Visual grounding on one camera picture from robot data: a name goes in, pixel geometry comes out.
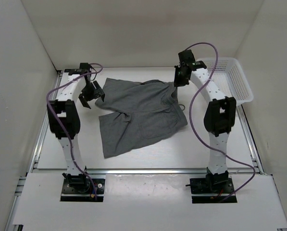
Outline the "grey drawstring shorts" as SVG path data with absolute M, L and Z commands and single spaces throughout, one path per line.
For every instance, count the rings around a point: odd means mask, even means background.
M 99 117 L 104 158 L 155 144 L 187 126 L 173 82 L 107 78 L 103 90 L 105 98 L 95 105 L 111 111 Z

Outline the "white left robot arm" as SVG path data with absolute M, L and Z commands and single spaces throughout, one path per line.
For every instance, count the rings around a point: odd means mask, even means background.
M 46 96 L 47 112 L 51 132 L 58 139 L 67 163 L 67 180 L 75 178 L 74 188 L 84 193 L 90 188 L 87 169 L 78 144 L 81 128 L 76 102 L 90 109 L 89 101 L 105 99 L 105 93 L 96 76 L 103 70 L 98 63 L 80 63 L 78 68 L 68 69 L 67 82 L 49 91 Z

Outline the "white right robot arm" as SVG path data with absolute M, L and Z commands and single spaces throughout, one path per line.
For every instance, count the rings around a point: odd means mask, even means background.
M 182 87 L 190 82 L 195 84 L 198 91 L 195 96 L 202 94 L 207 103 L 203 123 L 209 134 L 210 143 L 199 141 L 210 149 L 205 186 L 210 192 L 217 192 L 223 186 L 220 177 L 227 178 L 226 150 L 229 133 L 235 124 L 237 102 L 234 97 L 228 97 L 212 81 L 213 72 L 209 73 L 203 61 L 196 61 L 191 50 L 178 54 L 179 65 L 175 66 L 174 85 Z

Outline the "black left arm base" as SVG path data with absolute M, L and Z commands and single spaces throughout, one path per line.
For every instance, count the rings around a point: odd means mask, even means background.
M 105 191 L 105 179 L 94 178 L 93 184 L 88 178 L 80 174 L 67 176 L 63 174 L 61 190 L 61 202 L 103 202 Z

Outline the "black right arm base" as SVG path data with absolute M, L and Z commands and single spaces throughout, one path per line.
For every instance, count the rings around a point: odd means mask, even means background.
M 210 186 L 205 178 L 190 178 L 185 185 L 190 188 L 193 204 L 237 203 L 232 179 Z

